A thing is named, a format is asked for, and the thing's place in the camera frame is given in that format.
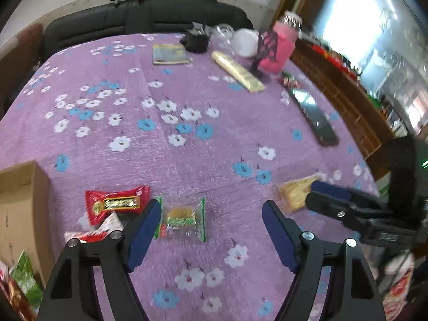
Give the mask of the pink sleeved bottle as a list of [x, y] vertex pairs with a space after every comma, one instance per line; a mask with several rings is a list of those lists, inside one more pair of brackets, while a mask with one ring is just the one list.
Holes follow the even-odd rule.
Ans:
[[302, 18], [291, 11], [286, 11], [262, 36], [266, 53], [258, 67], [266, 72], [280, 73], [286, 61], [295, 50], [302, 24]]

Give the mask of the cardboard box tray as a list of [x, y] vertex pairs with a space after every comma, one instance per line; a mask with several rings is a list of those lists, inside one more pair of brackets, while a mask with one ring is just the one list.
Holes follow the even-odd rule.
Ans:
[[37, 162], [1, 171], [1, 263], [17, 268], [19, 260], [45, 287], [54, 267], [49, 234], [50, 180]]

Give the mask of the red candy bar upper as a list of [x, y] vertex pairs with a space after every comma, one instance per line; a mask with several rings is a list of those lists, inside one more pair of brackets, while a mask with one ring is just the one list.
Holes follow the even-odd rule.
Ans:
[[139, 215], [150, 201], [150, 192], [148, 185], [117, 192], [86, 190], [86, 213], [90, 225], [99, 227], [113, 212]]

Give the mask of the green pea packet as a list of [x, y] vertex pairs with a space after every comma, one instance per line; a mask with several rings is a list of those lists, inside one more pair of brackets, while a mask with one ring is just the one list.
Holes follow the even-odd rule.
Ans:
[[9, 270], [20, 290], [24, 293], [29, 304], [38, 309], [41, 305], [44, 288], [35, 278], [30, 258], [25, 251], [22, 251], [17, 263]]

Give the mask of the wooden brick-pattern cabinet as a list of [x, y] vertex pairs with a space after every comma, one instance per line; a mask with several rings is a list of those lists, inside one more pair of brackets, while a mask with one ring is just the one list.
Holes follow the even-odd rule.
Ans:
[[375, 180], [389, 173], [386, 145], [394, 138], [384, 116], [364, 89], [303, 41], [296, 43], [291, 60], [338, 111]]

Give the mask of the small candies by phone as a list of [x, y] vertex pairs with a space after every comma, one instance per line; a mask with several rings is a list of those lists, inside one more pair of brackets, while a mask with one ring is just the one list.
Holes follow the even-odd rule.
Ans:
[[281, 73], [279, 82], [286, 88], [286, 89], [300, 89], [301, 85], [300, 83], [295, 79], [293, 75], [291, 75], [289, 72], [283, 71]]

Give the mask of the black sofa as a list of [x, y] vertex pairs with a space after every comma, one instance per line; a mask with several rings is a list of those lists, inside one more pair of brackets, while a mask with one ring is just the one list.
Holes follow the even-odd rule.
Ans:
[[40, 55], [46, 60], [68, 47], [110, 36], [184, 32], [194, 22], [211, 27], [228, 24], [235, 30], [253, 28], [243, 9], [217, 0], [128, 0], [54, 20], [44, 32]]

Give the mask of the clear green-end candy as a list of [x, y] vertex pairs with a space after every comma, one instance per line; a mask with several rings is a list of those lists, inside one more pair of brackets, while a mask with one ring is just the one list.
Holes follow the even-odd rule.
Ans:
[[207, 241], [206, 199], [196, 202], [170, 205], [161, 196], [156, 200], [161, 205], [161, 218], [155, 231], [155, 238], [195, 237], [200, 242]]

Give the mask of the white round lid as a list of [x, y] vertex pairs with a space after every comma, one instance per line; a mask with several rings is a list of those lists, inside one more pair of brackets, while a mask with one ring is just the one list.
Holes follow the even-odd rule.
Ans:
[[257, 54], [258, 39], [258, 31], [242, 28], [237, 30], [231, 38], [231, 48], [238, 56], [251, 58]]

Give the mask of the purple floral tablecloth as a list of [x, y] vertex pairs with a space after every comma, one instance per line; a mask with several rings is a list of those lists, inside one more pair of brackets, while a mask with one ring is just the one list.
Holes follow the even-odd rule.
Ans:
[[1, 120], [1, 166], [36, 161], [51, 181], [52, 247], [80, 228], [87, 190], [147, 184], [167, 205], [206, 202], [206, 236], [154, 240], [131, 278], [151, 320], [273, 320], [293, 276], [261, 209], [285, 181], [376, 190], [345, 123], [286, 65], [339, 138], [319, 144], [277, 81], [252, 94], [210, 54], [157, 66], [152, 48], [177, 35], [117, 36], [51, 56]]

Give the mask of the dark red foil snack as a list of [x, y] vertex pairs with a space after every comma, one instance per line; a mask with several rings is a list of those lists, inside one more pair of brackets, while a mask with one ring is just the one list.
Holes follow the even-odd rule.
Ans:
[[7, 303], [14, 310], [13, 314], [17, 315], [19, 320], [36, 320], [34, 309], [3, 262], [1, 262], [1, 291]]

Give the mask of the clear plastic cup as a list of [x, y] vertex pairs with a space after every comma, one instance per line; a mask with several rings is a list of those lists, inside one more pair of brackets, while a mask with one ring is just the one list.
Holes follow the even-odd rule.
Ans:
[[218, 24], [213, 28], [212, 35], [226, 44], [231, 45], [234, 29], [228, 24]]

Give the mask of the cream lotion tube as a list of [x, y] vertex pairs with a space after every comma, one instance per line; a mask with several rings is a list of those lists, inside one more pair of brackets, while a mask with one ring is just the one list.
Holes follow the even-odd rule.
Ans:
[[211, 57], [219, 67], [224, 69], [250, 93], [258, 93], [266, 89], [266, 86], [260, 80], [230, 56], [221, 51], [213, 51]]

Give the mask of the red white snack packet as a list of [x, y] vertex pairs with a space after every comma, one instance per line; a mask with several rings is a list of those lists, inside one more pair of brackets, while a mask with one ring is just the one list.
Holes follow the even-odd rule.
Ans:
[[97, 242], [106, 238], [113, 231], [123, 230], [123, 224], [114, 212], [108, 215], [98, 228], [90, 225], [87, 214], [78, 220], [78, 224], [81, 231], [65, 232], [63, 235], [64, 242], [68, 242], [73, 238], [77, 238], [81, 243]]

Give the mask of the clear yellow cake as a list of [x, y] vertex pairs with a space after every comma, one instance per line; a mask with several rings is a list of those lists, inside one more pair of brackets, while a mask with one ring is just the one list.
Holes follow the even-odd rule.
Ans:
[[305, 208], [305, 199], [311, 192], [312, 183], [320, 180], [321, 176], [314, 174], [278, 184], [278, 194], [284, 211], [289, 214]]

